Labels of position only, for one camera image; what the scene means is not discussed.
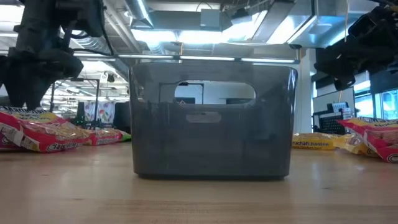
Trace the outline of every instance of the gray plastic bin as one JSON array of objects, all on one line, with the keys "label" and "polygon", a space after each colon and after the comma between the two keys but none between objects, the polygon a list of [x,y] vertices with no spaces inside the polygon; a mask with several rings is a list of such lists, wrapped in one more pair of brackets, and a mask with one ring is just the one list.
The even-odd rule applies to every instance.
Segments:
[{"label": "gray plastic bin", "polygon": [[[187,80],[244,82],[243,105],[180,105]],[[297,71],[244,62],[141,63],[130,72],[134,172],[145,177],[289,174]],[[137,92],[144,99],[137,99]]]}]

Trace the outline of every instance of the desk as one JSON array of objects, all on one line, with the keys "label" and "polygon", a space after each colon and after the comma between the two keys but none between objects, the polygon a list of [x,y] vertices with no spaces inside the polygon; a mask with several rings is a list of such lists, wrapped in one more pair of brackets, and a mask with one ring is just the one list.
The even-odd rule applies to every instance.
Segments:
[{"label": "desk", "polygon": [[0,154],[1,223],[397,223],[398,165],[293,150],[279,182],[143,180],[130,143]]}]

